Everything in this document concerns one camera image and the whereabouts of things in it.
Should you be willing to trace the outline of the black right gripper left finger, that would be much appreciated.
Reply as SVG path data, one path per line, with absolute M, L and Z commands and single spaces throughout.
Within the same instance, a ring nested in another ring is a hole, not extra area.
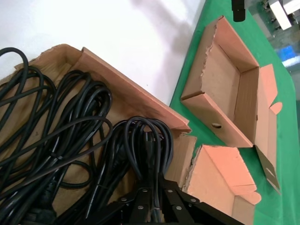
M 138 185 L 133 191 L 102 207 L 85 218 L 86 206 L 76 203 L 57 219 L 59 225 L 136 225 L 144 224 L 150 216 L 152 189 Z

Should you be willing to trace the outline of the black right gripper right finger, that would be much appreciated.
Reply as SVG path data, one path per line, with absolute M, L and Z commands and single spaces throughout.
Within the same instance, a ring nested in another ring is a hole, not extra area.
M 180 190 L 177 182 L 159 176 L 160 204 L 169 225 L 236 225 L 237 220 Z

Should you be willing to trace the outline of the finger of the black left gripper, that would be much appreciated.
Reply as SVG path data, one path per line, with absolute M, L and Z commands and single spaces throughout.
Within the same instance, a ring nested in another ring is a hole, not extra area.
M 234 22 L 242 22 L 246 19 L 245 0 L 231 0 Z

